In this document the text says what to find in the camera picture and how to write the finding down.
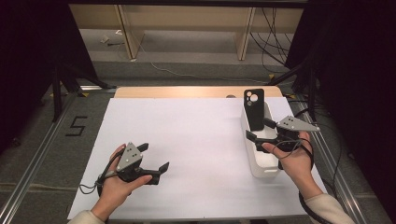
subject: human hand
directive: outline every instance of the human hand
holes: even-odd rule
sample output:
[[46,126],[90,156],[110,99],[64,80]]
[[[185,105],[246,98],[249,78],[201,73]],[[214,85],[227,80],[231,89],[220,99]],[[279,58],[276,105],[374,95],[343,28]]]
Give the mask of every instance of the human hand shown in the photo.
[[[113,152],[110,159],[125,147],[125,144],[119,146]],[[108,171],[116,171],[119,161],[120,157],[116,158],[109,166]],[[116,175],[107,178],[103,185],[102,194],[96,205],[92,208],[91,212],[102,221],[106,221],[108,217],[114,212],[114,210],[116,210],[117,207],[125,202],[126,198],[131,194],[132,191],[147,184],[151,178],[151,175],[144,175],[130,183],[122,181]]]
[[[303,139],[302,145],[312,153],[309,134],[307,132],[300,132],[299,138]],[[284,171],[290,176],[305,199],[323,193],[311,174],[311,158],[302,148],[299,147],[290,154],[270,143],[264,143],[262,147],[279,158]]]

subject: white sheet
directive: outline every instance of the white sheet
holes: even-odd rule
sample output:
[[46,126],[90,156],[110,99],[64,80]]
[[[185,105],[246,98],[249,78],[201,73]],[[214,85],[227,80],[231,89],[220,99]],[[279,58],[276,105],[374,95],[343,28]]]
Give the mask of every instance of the white sheet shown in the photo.
[[[285,98],[266,98],[275,121],[292,115]],[[243,219],[305,215],[281,172],[255,178],[241,128],[242,98],[111,99],[81,180],[91,186],[122,143],[149,143],[141,167],[170,161],[158,186],[132,193],[111,216],[128,220]],[[325,190],[317,169],[314,178]],[[91,209],[97,192],[77,192],[69,219]]]

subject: floor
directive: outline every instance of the floor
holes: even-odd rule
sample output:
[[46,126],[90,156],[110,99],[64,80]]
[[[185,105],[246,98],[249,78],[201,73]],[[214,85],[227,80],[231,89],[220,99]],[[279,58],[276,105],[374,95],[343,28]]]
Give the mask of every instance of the floor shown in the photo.
[[[249,40],[246,59],[244,61],[237,60],[233,44],[233,34],[231,33],[149,31],[145,34],[137,58],[133,60],[129,59],[127,56],[120,31],[81,30],[81,34],[92,61],[97,64],[98,67],[100,67],[100,63],[142,63],[148,64],[148,68],[146,69],[152,69],[152,73],[164,71],[168,75],[174,77],[202,76],[202,78],[207,78],[208,81],[211,81],[212,85],[216,83],[215,80],[211,80],[211,77],[205,77],[205,74],[202,74],[202,72],[200,73],[200,70],[198,70],[199,68],[205,71],[205,69],[218,66],[219,64],[229,67],[261,65],[262,67],[260,69],[265,71],[265,74],[269,74],[268,76],[280,76],[280,74],[287,71],[279,62],[272,59],[267,54],[262,54],[262,50],[258,48],[252,37]],[[262,39],[266,39],[268,34],[261,35]],[[255,34],[254,36],[262,43],[258,35]],[[288,49],[290,47],[289,39],[292,39],[292,35],[279,35],[277,39],[283,49]],[[270,43],[276,45],[273,37],[270,38]],[[279,51],[277,48],[267,47],[267,49],[281,62],[286,57],[283,52]],[[167,69],[166,65],[168,63],[186,65],[184,65],[184,67],[179,67],[180,70],[178,71]],[[235,75],[236,77],[251,76],[251,74],[245,74],[243,69],[237,72],[238,74]],[[240,83],[236,78],[221,78],[228,79],[227,81],[230,83]],[[250,81],[263,82],[262,80],[256,80],[256,78],[258,77],[253,76]],[[279,88],[281,88],[284,94],[292,93],[290,90],[291,83],[292,80],[287,80],[279,84]],[[24,139],[22,145],[20,147],[15,146],[12,153],[8,151],[0,158],[0,176],[2,179],[2,183],[0,183],[0,202],[6,202],[8,197],[14,192],[19,181],[22,178],[27,178],[23,175],[26,174],[26,169],[29,167],[28,165],[32,158],[35,158],[36,149],[43,147],[42,139],[48,140],[44,145],[51,145],[51,150],[42,155],[43,160],[38,164],[41,169],[39,169],[37,173],[29,173],[34,180],[33,184],[27,190],[24,198],[21,199],[21,203],[17,204],[19,207],[18,212],[14,214],[15,217],[11,223],[42,223],[44,221],[49,221],[48,218],[51,223],[66,222],[65,217],[67,211],[70,203],[73,202],[77,190],[71,183],[78,181],[82,175],[81,170],[84,169],[84,162],[90,156],[95,134],[100,128],[101,116],[103,116],[106,111],[106,103],[112,97],[111,92],[92,92],[89,93],[90,97],[87,97],[87,99],[77,98],[66,107],[65,110],[69,111],[69,114],[65,116],[65,122],[61,125],[64,126],[72,123],[76,116],[84,113],[84,115],[90,118],[84,120],[84,122],[86,122],[85,125],[93,126],[93,128],[87,130],[88,133],[86,133],[83,139],[74,138],[74,141],[70,141],[70,138],[65,138],[68,132],[70,132],[69,129],[61,129],[53,138],[46,136],[47,131],[53,128],[53,124],[50,122],[52,116],[50,94],[51,90],[43,97],[43,105],[37,109],[36,113],[32,116],[32,122],[21,135],[21,139]],[[66,105],[68,97],[69,96],[64,97]],[[321,153],[320,156],[317,156],[316,164],[319,172],[323,175],[324,179],[332,184],[332,169],[334,167],[329,167],[326,159],[331,158],[333,162],[337,162],[338,178],[337,181],[335,181],[337,195],[341,199],[344,199],[344,202],[347,204],[343,195],[347,194],[344,192],[345,189],[350,190],[350,195],[352,195],[354,200],[358,203],[359,209],[363,215],[363,218],[356,219],[357,222],[391,223],[378,199],[371,191],[370,186],[365,181],[359,167],[353,161],[352,156],[347,153],[347,148],[343,143],[342,136],[339,136],[336,131],[336,126],[333,124],[331,117],[327,114],[326,108],[320,103],[319,98],[317,101],[318,105],[316,106],[316,111],[318,122],[322,125],[321,134],[324,136],[327,147],[332,149],[330,157],[325,153]],[[301,106],[304,105],[298,102],[290,103],[290,107],[295,113],[301,110]],[[99,115],[93,113],[89,114],[89,112],[85,110],[81,112],[83,108],[87,107],[91,110],[95,110]],[[69,161],[81,161],[79,164],[82,165],[81,167],[71,167],[68,163]],[[36,211],[39,206],[38,204],[41,206],[45,206],[43,204],[51,204],[51,206],[49,206],[48,209]],[[228,222],[229,221],[217,221],[217,223]],[[237,220],[233,223],[239,222],[249,223],[250,221]],[[308,222],[309,219],[307,217],[274,218],[268,220],[268,223],[271,224]]]

